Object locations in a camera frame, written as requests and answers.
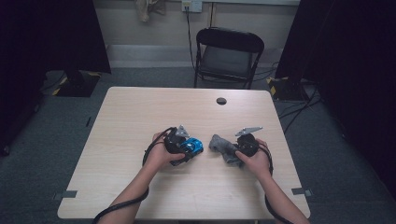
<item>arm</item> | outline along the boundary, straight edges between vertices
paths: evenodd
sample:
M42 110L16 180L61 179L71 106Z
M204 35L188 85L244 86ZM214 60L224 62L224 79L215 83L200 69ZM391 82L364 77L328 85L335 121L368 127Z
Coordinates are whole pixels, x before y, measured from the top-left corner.
M260 145L266 147L266 143L256 139ZM275 180L271 177L269 171L269 161L267 155L262 150L258 150L252 157L247 157L240 151L235 152L236 156L241 159L247 168L257 177L262 189L267 196L277 214L292 223L309 223L308 219L300 209L288 198Z
M167 164L169 161L177 161L184 157L184 154L170 154L168 151L166 151L162 138L160 138L157 142L162 143L154 146L148 155L146 163L140 169L139 173L111 205L123 203L141 196L149 187L149 183L151 182L152 178L165 164ZM133 223L139 206L140 203L136 203L108 213L102 217L98 223Z

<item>chair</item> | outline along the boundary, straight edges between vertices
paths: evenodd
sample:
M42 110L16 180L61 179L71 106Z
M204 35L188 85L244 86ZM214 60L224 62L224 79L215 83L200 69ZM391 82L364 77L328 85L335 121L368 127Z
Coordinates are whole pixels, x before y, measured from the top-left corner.
M249 32L219 27L205 28L196 36L194 88L198 76L243 82L250 89L264 42Z

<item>chair backrest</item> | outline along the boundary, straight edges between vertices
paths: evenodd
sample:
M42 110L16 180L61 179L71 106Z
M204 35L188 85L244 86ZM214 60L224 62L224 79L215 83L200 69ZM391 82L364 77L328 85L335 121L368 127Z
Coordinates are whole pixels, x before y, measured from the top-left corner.
M219 27L205 28L196 36L198 49L200 44L221 49L235 49L261 54L264 42L257 35L249 32Z

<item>wooden table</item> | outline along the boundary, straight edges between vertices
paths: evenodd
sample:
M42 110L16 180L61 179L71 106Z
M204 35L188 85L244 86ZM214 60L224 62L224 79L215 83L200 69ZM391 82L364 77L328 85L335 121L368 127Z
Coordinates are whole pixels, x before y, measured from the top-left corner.
M226 105L218 105L223 97ZM309 217L299 177L267 91L113 87L108 90L67 190L60 218L94 218L130 183L154 133L184 125L204 143L204 152L177 167L162 169L142 202L140 219L269 219L258 181L248 169L228 166L208 148L213 134L236 142L244 127L265 140L274 160L274 179Z

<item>gray carpet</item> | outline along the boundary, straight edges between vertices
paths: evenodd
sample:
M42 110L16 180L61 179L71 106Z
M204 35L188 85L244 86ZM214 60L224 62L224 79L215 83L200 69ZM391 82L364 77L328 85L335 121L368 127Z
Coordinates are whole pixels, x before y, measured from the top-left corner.
M53 195L67 188L108 88L191 88L193 84L191 68L115 68L112 73L100 78L90 98L51 96L55 86L43 91L45 97L38 112L10 146L11 154L0 158L0 223L90 223L59 219L60 201L53 200ZM62 72L48 73L44 86L61 75ZM198 87L240 89L242 85L199 80ZM262 79L255 81L252 89L268 87ZM313 89L314 86L306 87L308 94ZM319 99L317 94L313 102ZM301 107L296 102L275 105L279 114ZM281 119L284 129L294 115ZM343 138L341 127L319 102L306 108L286 132L302 185L313 192L307 197L310 221L396 223L395 202L366 160Z

